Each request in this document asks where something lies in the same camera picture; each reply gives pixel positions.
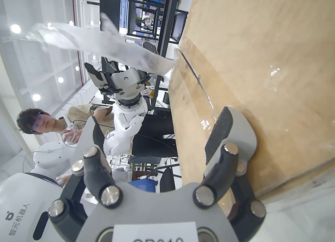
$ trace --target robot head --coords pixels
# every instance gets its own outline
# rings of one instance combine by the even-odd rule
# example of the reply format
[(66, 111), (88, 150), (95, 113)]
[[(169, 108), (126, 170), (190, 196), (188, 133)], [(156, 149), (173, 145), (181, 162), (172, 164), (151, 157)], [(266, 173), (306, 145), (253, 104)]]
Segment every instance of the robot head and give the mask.
[(38, 173), (55, 179), (70, 169), (74, 148), (60, 142), (49, 142), (40, 146), (34, 153), (35, 168)]

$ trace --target plastic bag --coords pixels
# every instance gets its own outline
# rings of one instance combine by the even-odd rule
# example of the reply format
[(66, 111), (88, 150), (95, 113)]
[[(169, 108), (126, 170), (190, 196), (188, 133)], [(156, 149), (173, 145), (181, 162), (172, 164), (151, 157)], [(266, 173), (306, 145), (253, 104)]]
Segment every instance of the plastic bag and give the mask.
[(44, 51), (47, 50), (47, 44), (62, 49), (86, 51), (103, 56), (108, 61), (120, 62), (161, 76), (173, 68), (174, 60), (159, 56), (137, 44), (125, 42), (107, 15), (101, 13), (100, 16), (102, 31), (54, 22), (35, 24), (27, 38), (42, 43)]

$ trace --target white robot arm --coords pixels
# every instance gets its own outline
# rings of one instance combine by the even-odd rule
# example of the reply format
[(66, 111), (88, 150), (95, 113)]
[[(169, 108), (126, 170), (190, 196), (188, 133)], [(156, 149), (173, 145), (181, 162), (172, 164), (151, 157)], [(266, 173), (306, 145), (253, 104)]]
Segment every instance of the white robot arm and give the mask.
[(109, 95), (113, 101), (114, 126), (104, 141), (106, 155), (120, 155), (130, 149), (131, 140), (142, 126), (148, 106), (141, 91), (150, 75), (144, 71), (130, 68), (124, 72), (103, 73), (85, 63), (93, 83), (103, 95)]

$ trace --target white robot body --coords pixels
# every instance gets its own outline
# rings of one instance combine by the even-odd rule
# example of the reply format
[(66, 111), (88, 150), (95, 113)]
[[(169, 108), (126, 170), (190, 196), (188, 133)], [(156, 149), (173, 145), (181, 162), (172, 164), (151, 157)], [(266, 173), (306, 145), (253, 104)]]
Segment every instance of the white robot body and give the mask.
[[(0, 224), (3, 242), (63, 242), (48, 220), (50, 204), (62, 193), (62, 188), (51, 181), (17, 173), (0, 184)], [(86, 213), (95, 207), (81, 201)]]
[(148, 105), (141, 97), (137, 106), (127, 108), (118, 100), (113, 104), (114, 127), (104, 141), (106, 155), (121, 155), (129, 151), (132, 138), (140, 131), (142, 122), (148, 112)]
[(31, 173), (47, 176), (53, 180), (70, 169), (70, 160), (74, 148), (58, 142), (49, 142), (40, 146), (34, 153), (35, 168)]

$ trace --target metal screw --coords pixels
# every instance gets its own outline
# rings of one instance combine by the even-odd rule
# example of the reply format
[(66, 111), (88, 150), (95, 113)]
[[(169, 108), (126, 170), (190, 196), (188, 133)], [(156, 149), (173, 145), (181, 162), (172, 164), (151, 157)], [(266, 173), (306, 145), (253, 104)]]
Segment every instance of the metal screw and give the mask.
[(84, 152), (84, 157), (85, 158), (91, 158), (93, 157), (96, 153), (98, 152), (98, 149), (94, 146), (87, 148), (86, 151)]
[(71, 171), (73, 174), (75, 174), (76, 176), (79, 175), (80, 173), (82, 173), (84, 171), (84, 161), (83, 160), (78, 160), (76, 161), (72, 167), (71, 167)]
[(266, 209), (262, 202), (255, 200), (250, 205), (251, 212), (259, 217), (263, 218), (266, 215)]
[(120, 190), (116, 186), (106, 187), (101, 195), (101, 201), (104, 205), (114, 205), (120, 198)]
[(225, 144), (225, 151), (227, 151), (229, 154), (232, 154), (232, 155), (238, 154), (237, 146), (230, 142)]
[(60, 199), (54, 201), (48, 209), (48, 213), (51, 217), (57, 217), (61, 215), (63, 211), (64, 211), (64, 203)]
[(210, 206), (214, 203), (214, 195), (210, 188), (200, 186), (195, 191), (197, 201), (203, 206)]

